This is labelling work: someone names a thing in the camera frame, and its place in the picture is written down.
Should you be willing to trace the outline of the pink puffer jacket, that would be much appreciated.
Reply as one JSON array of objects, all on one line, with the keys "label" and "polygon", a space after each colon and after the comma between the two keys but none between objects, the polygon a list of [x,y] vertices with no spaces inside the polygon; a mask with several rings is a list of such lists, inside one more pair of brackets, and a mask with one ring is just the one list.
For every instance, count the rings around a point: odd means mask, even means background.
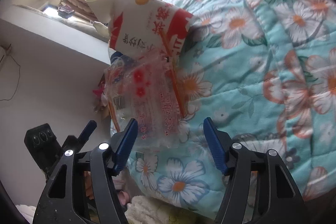
[{"label": "pink puffer jacket", "polygon": [[91,21],[98,21],[97,17],[91,10],[86,0],[64,0],[64,2],[71,7],[75,12],[85,16]]}]

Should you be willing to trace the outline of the floral teal quilt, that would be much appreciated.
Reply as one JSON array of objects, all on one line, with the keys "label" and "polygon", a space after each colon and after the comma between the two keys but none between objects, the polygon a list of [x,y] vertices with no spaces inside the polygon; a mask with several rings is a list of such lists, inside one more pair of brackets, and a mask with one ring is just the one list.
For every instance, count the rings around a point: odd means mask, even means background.
[{"label": "floral teal quilt", "polygon": [[214,218],[227,178],[210,117],[245,147],[275,149],[312,222],[335,223],[335,1],[165,0],[197,17],[180,58],[187,115],[177,148],[133,151],[141,194]]}]

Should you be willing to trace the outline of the red white tissue box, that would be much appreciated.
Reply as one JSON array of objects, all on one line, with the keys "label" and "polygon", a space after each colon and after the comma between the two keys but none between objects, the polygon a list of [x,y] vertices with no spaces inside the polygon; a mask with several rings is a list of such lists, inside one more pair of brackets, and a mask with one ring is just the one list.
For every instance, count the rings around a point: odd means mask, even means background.
[{"label": "red white tissue box", "polygon": [[109,48],[132,59],[159,50],[181,54],[193,14],[160,0],[113,0]]}]

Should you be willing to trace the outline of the white paper cup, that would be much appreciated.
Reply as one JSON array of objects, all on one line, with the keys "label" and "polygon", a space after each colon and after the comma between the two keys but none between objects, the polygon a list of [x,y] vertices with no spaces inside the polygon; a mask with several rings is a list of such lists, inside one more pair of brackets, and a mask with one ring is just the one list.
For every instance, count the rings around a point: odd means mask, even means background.
[{"label": "white paper cup", "polygon": [[114,15],[116,0],[85,0],[101,23],[109,23]]}]

